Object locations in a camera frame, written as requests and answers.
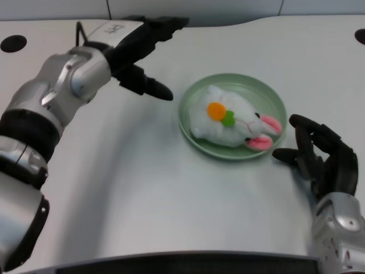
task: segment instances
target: white wall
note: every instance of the white wall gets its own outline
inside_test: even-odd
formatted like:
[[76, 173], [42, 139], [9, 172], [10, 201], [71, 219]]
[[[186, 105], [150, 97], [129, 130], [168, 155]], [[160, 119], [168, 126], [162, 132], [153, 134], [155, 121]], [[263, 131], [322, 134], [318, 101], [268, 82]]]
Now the white wall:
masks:
[[281, 15], [365, 14], [365, 0], [284, 0]]
[[282, 0], [109, 0], [113, 19], [128, 14], [189, 17], [191, 26], [224, 26], [276, 16]]
[[[365, 0], [109, 0], [112, 19], [137, 14], [190, 17], [191, 26], [222, 26], [300, 14], [365, 14]], [[107, 0], [0, 0], [0, 21], [110, 17]]]
[[0, 20], [108, 19], [106, 0], [0, 0]]

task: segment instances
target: pink bunny ear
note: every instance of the pink bunny ear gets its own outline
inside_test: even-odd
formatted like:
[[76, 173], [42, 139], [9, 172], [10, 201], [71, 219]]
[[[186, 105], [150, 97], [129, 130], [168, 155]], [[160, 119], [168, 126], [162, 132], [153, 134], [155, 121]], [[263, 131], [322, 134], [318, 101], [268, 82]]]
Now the pink bunny ear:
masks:
[[279, 135], [283, 131], [280, 122], [275, 118], [267, 115], [261, 115], [260, 118], [263, 121], [263, 129], [266, 133]]
[[269, 150], [273, 145], [273, 140], [265, 134], [260, 134], [247, 142], [247, 145], [254, 150]]

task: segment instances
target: plate rim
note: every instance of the plate rim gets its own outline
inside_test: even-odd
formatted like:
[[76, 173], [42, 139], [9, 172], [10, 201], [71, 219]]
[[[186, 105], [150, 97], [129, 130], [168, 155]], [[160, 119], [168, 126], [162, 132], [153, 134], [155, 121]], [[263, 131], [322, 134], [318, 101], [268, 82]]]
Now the plate rim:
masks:
[[273, 89], [271, 88], [268, 84], [264, 83], [263, 81], [261, 80], [258, 80], [256, 79], [255, 77], [252, 77], [252, 76], [248, 76], [248, 75], [245, 75], [245, 74], [239, 74], [239, 73], [218, 73], [218, 74], [212, 74], [212, 75], [208, 75], [204, 78], [201, 78], [200, 80], [194, 82], [192, 85], [190, 85], [184, 92], [184, 95], [182, 96], [182, 98], [180, 99], [180, 102], [179, 102], [179, 113], [178, 113], [178, 116], [179, 116], [179, 126], [180, 126], [180, 130], [182, 131], [182, 133], [184, 134], [184, 136], [188, 139], [188, 141], [190, 142], [190, 144], [193, 144], [196, 148], [198, 148], [199, 150], [203, 151], [204, 153], [207, 153], [211, 156], [214, 156], [216, 158], [220, 158], [220, 159], [225, 159], [225, 160], [250, 160], [252, 158], [256, 158], [256, 157], [260, 157], [266, 153], [268, 153], [269, 151], [271, 151], [271, 149], [269, 150], [265, 150], [265, 151], [260, 151], [260, 152], [257, 152], [255, 154], [252, 154], [250, 156], [225, 156], [225, 155], [221, 155], [221, 154], [217, 154], [217, 153], [214, 153], [214, 152], [211, 152], [210, 150], [207, 150], [206, 148], [202, 147], [201, 145], [199, 145], [197, 142], [195, 142], [195, 140], [190, 137], [190, 135], [186, 132], [184, 126], [183, 126], [183, 123], [181, 121], [181, 108], [182, 108], [182, 102], [184, 101], [185, 99], [185, 96], [187, 94], [187, 92], [189, 90], [191, 90], [191, 88], [193, 86], [195, 86], [196, 84], [206, 80], [207, 78], [213, 78], [215, 76], [222, 76], [222, 75], [234, 75], [234, 76], [238, 76], [238, 77], [241, 77], [241, 76], [244, 76], [244, 77], [248, 77], [248, 78], [252, 78], [254, 80], [256, 80], [257, 82], [260, 82], [262, 84], [264, 84], [265, 86], [267, 86], [280, 100], [280, 102], [282, 103], [283, 105], [283, 109], [284, 109], [284, 114], [285, 114], [285, 124], [283, 125], [283, 133], [280, 135], [280, 137], [275, 141], [275, 143], [273, 144], [272, 148], [277, 146], [281, 141], [282, 139], [284, 138], [285, 136], [285, 132], [286, 132], [286, 126], [287, 126], [287, 111], [286, 111], [286, 108], [285, 108], [285, 105], [284, 105], [284, 102], [283, 100], [281, 99], [281, 97], [279, 96], [279, 94]]

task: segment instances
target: green leaf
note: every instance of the green leaf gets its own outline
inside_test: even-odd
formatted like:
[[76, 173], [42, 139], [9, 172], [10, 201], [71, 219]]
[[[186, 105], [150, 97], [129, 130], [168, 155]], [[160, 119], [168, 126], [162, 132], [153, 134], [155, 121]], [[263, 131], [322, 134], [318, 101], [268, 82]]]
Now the green leaf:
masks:
[[232, 110], [227, 110], [226, 111], [226, 116], [224, 116], [221, 123], [225, 127], [233, 127], [234, 124], [236, 123], [236, 120], [234, 119], [234, 112]]

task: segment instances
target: plush toy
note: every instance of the plush toy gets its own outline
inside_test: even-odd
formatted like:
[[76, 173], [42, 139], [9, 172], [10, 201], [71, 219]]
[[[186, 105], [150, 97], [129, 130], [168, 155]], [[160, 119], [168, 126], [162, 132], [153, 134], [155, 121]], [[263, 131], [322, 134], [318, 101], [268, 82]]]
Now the plush toy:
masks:
[[275, 118], [259, 114], [240, 95], [209, 86], [189, 111], [190, 129], [199, 139], [223, 146], [242, 144], [254, 150], [268, 150], [273, 145], [269, 135], [280, 135], [282, 126]]

